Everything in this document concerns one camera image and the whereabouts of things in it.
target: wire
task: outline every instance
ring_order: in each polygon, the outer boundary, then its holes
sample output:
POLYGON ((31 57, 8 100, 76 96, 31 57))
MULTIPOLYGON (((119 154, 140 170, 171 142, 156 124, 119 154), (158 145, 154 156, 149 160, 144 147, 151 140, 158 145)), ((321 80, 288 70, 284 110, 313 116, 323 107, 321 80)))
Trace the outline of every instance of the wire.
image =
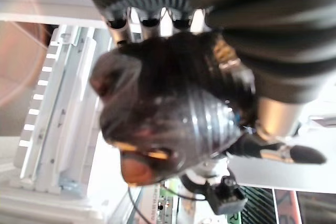
POLYGON ((130 200, 132 202, 132 205, 134 207, 134 210, 138 213, 138 215, 144 220, 144 222, 146 222, 147 224, 152 224, 149 220, 147 220, 147 218, 142 214, 142 212, 138 209, 138 207, 136 206, 132 193, 131 193, 131 188, 128 187, 127 188, 127 192, 128 192, 128 196, 130 197, 130 200))
POLYGON ((182 198, 182 199, 187 199, 187 200, 192 200, 192 201, 206 201, 206 198, 204 198, 204 199, 197 199, 197 198, 192 198, 192 197, 184 196, 184 195, 178 194, 178 193, 174 192, 173 190, 167 188, 165 185, 162 185, 162 184, 161 184, 161 186, 162 186, 166 191, 168 191, 168 192, 170 192, 170 193, 172 193, 172 194, 174 194, 174 195, 176 195, 176 196, 179 196, 179 197, 182 198))

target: silver metal component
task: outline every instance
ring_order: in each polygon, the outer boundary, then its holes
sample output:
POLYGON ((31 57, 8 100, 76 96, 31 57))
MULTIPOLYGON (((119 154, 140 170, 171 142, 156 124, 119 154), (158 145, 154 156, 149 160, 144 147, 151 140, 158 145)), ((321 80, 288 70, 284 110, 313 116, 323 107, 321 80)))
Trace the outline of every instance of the silver metal component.
POLYGON ((115 29, 110 27, 109 30, 116 46, 122 41, 131 42, 133 40, 128 21, 122 28, 115 29))
POLYGON ((142 39, 149 39, 160 36, 160 21, 155 26, 145 26, 140 22, 142 39))
POLYGON ((290 104, 261 97, 258 102, 258 135, 267 142, 286 141, 299 124, 305 104, 290 104))
POLYGON ((62 43, 63 45, 77 45, 79 26, 60 25, 52 35, 51 41, 62 43))
POLYGON ((294 163, 290 156, 291 146, 283 145, 277 151, 273 150, 261 150, 260 155, 262 158, 270 159, 274 161, 280 161, 284 163, 294 163))

